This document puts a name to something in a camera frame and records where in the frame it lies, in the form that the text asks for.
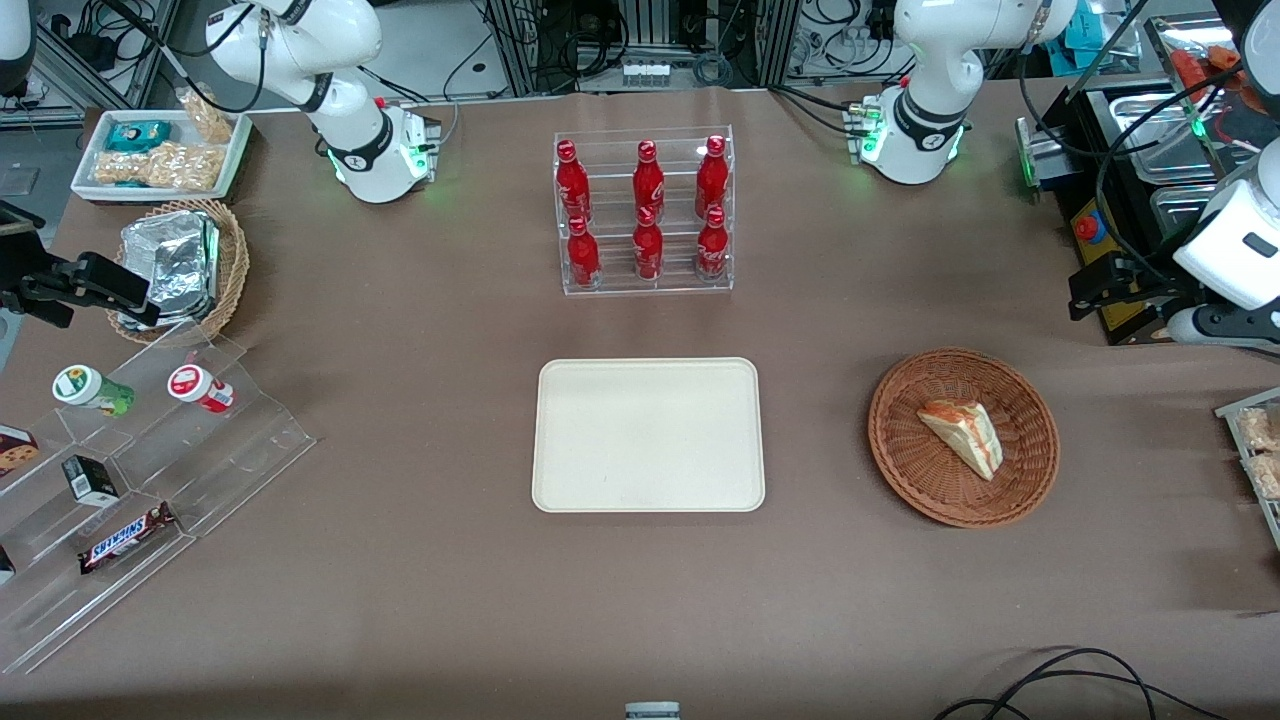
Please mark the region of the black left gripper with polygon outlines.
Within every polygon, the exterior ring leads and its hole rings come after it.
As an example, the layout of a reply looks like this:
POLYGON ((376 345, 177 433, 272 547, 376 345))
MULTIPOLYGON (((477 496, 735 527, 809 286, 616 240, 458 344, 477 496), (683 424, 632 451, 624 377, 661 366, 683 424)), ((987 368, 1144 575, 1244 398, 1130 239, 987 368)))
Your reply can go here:
POLYGON ((1068 278, 1070 290, 1069 316, 1079 322, 1106 304, 1112 305, 1197 301, 1197 283, 1183 275, 1166 273, 1160 265, 1134 260, 1123 251, 1108 251, 1098 258, 1100 266, 1083 266, 1068 278))

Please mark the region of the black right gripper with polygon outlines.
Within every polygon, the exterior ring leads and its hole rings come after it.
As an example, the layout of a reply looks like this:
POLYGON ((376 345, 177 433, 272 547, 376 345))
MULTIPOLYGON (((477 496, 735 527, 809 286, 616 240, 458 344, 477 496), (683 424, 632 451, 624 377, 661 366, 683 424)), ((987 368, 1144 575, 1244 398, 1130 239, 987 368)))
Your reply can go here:
MULTIPOLYGON (((28 263, 23 266, 3 261, 3 307, 60 329, 68 328, 74 311, 65 301, 74 299, 76 290, 67 268, 67 261, 28 263)), ((129 316, 138 325, 151 328, 160 322, 160 307, 148 301, 150 283, 110 258, 82 252, 77 258, 77 283, 86 291, 108 297, 105 307, 129 316)))

